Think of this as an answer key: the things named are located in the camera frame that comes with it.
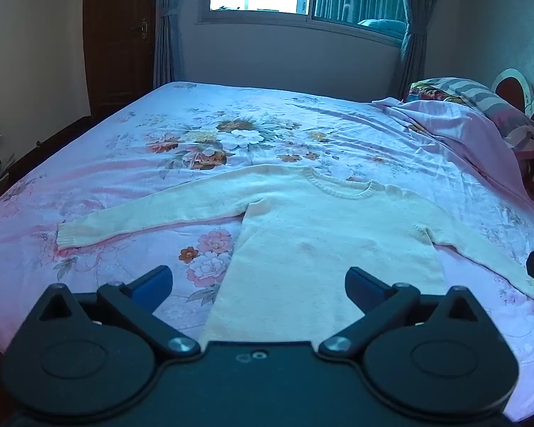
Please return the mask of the cream knit sweater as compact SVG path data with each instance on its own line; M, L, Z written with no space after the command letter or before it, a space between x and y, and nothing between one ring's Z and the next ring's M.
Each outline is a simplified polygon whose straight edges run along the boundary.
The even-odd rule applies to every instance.
M201 335L206 342L322 342L361 315L344 288L353 266L384 283L442 294L438 246L453 247L534 299L534 280L517 261L431 201L308 167L247 167L93 212L62 224L58 247L234 216L241 230Z

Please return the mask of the striped floral pillow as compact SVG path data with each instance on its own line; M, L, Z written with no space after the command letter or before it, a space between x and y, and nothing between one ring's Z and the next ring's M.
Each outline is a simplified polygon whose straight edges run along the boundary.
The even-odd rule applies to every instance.
M518 159L534 159L534 121L494 93L491 87L461 77L437 77L413 83L406 99L467 105L493 122Z

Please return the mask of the pink blanket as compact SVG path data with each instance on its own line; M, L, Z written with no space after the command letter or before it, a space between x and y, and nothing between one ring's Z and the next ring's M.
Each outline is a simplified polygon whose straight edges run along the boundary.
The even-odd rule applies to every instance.
M521 177L518 160L498 129L472 108L448 101L401 102L392 97L371 103L383 112L409 121L445 144L496 189L534 210Z

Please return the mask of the red white headboard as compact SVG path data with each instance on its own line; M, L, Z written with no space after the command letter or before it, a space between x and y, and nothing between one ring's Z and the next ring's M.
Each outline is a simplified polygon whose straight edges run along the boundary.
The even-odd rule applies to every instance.
M493 81L492 91L534 121L534 95L526 77L515 68L503 70ZM534 187L534 159L525 181Z

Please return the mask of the floral pink bed sheet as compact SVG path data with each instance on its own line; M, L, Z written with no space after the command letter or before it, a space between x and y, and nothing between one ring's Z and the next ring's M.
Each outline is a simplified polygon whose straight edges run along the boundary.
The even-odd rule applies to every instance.
M534 210L493 187L442 142L371 103L178 82L84 133L0 197L0 351L48 285L89 292L161 264L172 269L173 290L158 317L202 339L239 218L159 227L68 250L58 247L58 228L248 166L308 167L413 191L524 263L534 250Z

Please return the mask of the left teal curtain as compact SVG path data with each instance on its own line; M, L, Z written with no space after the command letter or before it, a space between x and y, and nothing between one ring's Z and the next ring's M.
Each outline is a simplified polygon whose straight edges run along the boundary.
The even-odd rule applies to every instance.
M178 6L180 0L155 0L156 29L153 88L176 79L180 70Z

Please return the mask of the teal curtain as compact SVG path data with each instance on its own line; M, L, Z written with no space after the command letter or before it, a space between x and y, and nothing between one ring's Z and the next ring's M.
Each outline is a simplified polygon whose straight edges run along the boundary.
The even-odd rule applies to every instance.
M402 99L424 72L427 29L438 0L402 0L406 31L394 69L389 95Z
M176 79L180 70L178 6L180 0L155 0L156 29L153 88Z

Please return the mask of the right teal curtain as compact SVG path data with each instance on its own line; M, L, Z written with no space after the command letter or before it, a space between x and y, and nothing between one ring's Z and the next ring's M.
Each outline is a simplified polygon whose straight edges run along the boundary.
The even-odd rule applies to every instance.
M424 72L427 29L438 0L402 0L406 31L394 69L389 95L402 99Z

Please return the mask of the dark wooden door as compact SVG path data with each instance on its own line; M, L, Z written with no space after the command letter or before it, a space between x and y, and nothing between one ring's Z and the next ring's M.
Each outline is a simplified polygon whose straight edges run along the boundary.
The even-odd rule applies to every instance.
M155 0L83 0L84 66L101 121L153 88Z

